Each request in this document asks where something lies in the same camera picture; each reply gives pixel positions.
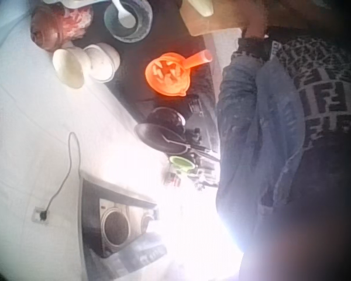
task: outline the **white spoon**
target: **white spoon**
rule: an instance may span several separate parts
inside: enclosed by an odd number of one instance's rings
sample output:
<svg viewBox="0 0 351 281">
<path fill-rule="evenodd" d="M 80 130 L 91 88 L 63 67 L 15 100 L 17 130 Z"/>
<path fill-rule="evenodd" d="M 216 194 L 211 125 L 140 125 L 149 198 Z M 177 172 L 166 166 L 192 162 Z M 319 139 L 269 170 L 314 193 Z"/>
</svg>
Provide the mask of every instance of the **white spoon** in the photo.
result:
<svg viewBox="0 0 351 281">
<path fill-rule="evenodd" d="M 118 10 L 118 19 L 121 25 L 123 25 L 126 28 L 133 28 L 136 23 L 136 18 L 122 6 L 120 0 L 112 0 L 112 1 Z"/>
</svg>

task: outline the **orange citrus juicer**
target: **orange citrus juicer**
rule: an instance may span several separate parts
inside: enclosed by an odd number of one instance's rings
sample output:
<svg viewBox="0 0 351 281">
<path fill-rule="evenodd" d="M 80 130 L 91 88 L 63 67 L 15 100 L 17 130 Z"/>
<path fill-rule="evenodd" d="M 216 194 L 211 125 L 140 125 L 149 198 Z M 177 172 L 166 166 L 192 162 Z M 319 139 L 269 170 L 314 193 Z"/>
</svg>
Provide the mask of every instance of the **orange citrus juicer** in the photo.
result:
<svg viewBox="0 0 351 281">
<path fill-rule="evenodd" d="M 151 88 L 169 97 L 186 95 L 190 87 L 190 70 L 213 60 L 208 50 L 187 59 L 177 53 L 166 53 L 150 62 L 146 68 L 146 79 Z"/>
</svg>

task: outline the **black countertop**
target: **black countertop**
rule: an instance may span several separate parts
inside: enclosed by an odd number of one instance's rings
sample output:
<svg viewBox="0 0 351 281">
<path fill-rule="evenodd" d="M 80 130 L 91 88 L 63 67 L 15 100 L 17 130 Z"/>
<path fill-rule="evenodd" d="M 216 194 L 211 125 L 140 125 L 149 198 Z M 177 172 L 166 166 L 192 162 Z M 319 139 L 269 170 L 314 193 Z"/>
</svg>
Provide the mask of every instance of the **black countertop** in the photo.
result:
<svg viewBox="0 0 351 281">
<path fill-rule="evenodd" d="M 121 56 L 121 66 L 107 87 L 118 98 L 135 120 L 143 122 L 155 107 L 168 106 L 179 110 L 186 106 L 183 97 L 168 98 L 151 89 L 145 79 L 144 70 L 155 58 L 164 53 L 176 52 L 184 57 L 205 49 L 201 36 L 192 37 L 179 13 L 181 0 L 149 0 L 153 9 L 153 24 L 149 35 L 136 43 L 123 43 L 112 37 L 104 25 L 104 12 L 109 2 L 95 4 L 94 20 L 86 35 L 74 44 L 86 47 L 89 44 L 105 42 L 113 46 Z M 213 90 L 210 66 L 204 64 L 191 71 L 191 86 L 188 95 L 198 95 L 203 116 L 192 116 L 189 128 L 202 130 L 202 145 L 218 150 Z"/>
</svg>

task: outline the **hand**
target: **hand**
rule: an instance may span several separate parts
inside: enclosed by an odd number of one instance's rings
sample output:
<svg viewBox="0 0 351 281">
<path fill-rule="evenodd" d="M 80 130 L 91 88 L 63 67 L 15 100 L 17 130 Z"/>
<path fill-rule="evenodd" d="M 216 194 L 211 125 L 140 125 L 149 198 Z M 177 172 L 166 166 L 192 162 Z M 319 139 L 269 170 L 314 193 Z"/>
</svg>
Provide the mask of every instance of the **hand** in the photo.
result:
<svg viewBox="0 0 351 281">
<path fill-rule="evenodd" d="M 267 10 L 262 0 L 237 0 L 247 21 L 246 37 L 264 38 L 267 29 Z"/>
</svg>

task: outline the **person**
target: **person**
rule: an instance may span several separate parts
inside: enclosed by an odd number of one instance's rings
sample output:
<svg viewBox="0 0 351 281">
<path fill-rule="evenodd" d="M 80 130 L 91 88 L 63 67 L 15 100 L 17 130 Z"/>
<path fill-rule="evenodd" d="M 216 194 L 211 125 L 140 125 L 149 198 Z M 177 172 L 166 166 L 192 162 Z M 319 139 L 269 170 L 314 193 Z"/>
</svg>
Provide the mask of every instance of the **person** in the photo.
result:
<svg viewBox="0 0 351 281">
<path fill-rule="evenodd" d="M 348 280 L 351 53 L 294 33 L 274 44 L 261 1 L 239 1 L 248 24 L 216 110 L 216 207 L 244 252 L 239 280 Z"/>
</svg>

